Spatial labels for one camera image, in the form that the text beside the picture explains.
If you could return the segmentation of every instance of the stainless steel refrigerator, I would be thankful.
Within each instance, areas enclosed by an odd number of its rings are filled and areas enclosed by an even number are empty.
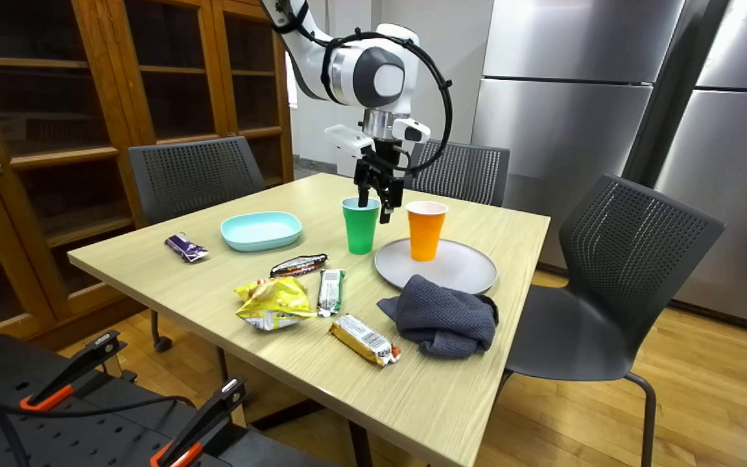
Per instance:
[[[704,0],[494,0],[473,145],[510,150],[502,206],[555,225],[602,176],[643,176],[639,128],[676,40]]]
[[[676,299],[747,319],[747,0],[728,3],[652,186],[726,225]]]

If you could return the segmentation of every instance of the gray towel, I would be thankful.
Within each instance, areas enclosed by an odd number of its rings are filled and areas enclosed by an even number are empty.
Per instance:
[[[379,308],[401,338],[435,359],[483,354],[493,344],[497,326],[497,307],[486,296],[440,287],[422,274],[412,274],[398,296],[380,299]]]

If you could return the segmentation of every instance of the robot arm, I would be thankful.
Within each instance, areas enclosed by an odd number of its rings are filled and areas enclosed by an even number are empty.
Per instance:
[[[384,24],[368,34],[354,31],[332,40],[317,25],[306,0],[262,0],[262,9],[282,36],[306,95],[366,110],[357,130],[335,128],[332,138],[341,141],[357,159],[352,181],[359,206],[368,206],[368,189],[374,186],[380,199],[379,220],[385,223],[392,210],[401,206],[407,152],[429,136],[424,125],[409,116],[416,84],[416,36]]]

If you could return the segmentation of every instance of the wooden table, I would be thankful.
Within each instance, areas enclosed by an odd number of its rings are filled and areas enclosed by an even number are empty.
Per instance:
[[[545,242],[546,217],[446,199],[448,217],[444,237],[485,251],[497,268],[501,280],[490,296],[501,308],[501,325],[486,354],[467,360],[433,360],[401,341],[388,317],[376,308],[379,299],[396,296],[398,290],[376,274],[371,254],[357,258],[346,251],[339,210],[339,199],[346,195],[354,195],[350,180],[317,175],[71,250],[69,260],[134,302],[188,321],[211,344],[276,376],[368,433],[433,465],[473,465]],[[433,195],[405,191],[405,203],[424,198]],[[294,212],[302,223],[301,242],[259,254],[228,250],[218,233],[221,220],[259,210]],[[167,233],[183,233],[202,245],[210,250],[210,260],[183,264],[163,247]],[[405,210],[396,210],[392,223],[379,225],[374,250],[405,237],[407,217]],[[357,359],[326,332],[328,319],[309,319],[297,326],[265,334],[236,317],[236,285],[267,277],[274,261],[306,251],[326,251],[328,268],[346,272],[344,312],[396,341],[401,347],[396,365],[376,369]]]

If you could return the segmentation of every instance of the blue plate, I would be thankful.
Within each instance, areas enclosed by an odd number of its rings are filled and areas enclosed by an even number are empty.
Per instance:
[[[301,220],[291,212],[248,212],[221,223],[223,242],[236,251],[265,251],[297,242]]]

